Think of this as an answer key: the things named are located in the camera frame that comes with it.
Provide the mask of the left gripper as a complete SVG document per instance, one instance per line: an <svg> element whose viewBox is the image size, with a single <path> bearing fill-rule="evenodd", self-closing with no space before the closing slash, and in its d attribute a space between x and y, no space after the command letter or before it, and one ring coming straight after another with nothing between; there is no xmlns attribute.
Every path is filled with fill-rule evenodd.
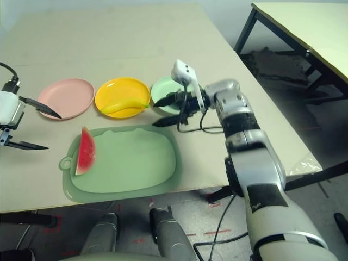
<svg viewBox="0 0 348 261"><path fill-rule="evenodd" d="M24 141L20 141L20 142L10 141L10 139L12 138L12 136L10 136L10 131L16 130L18 128L21 122L21 119L24 115L25 104L28 104L34 107L37 111L50 115L52 117L61 119L61 116L57 112L55 112L53 109L51 109L49 106L42 104L36 100L22 97L22 96L20 96L19 99L22 102L18 103L15 111L10 116L9 123L7 123L6 125L1 124L1 131L2 131L1 146L8 146L8 147L13 147L20 150L28 150L28 151L29 150L47 150L48 147L41 146L41 145L31 144Z"/></svg>

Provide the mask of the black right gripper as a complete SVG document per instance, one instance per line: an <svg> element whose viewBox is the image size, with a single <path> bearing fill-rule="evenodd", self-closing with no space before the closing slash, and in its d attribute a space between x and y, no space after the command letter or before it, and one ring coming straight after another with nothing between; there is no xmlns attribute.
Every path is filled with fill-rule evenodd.
<svg viewBox="0 0 348 261"><path fill-rule="evenodd" d="M198 103L197 97L193 91L187 92L185 95L184 91L175 93L169 93L165 97L159 99L154 103L154 107L165 107L170 105L177 105L180 109L179 116L172 115L168 117L162 117L159 120L152 123L155 127L170 127L176 125L178 120L180 124L188 124L188 118L192 117L195 113L201 110Z"/></svg>

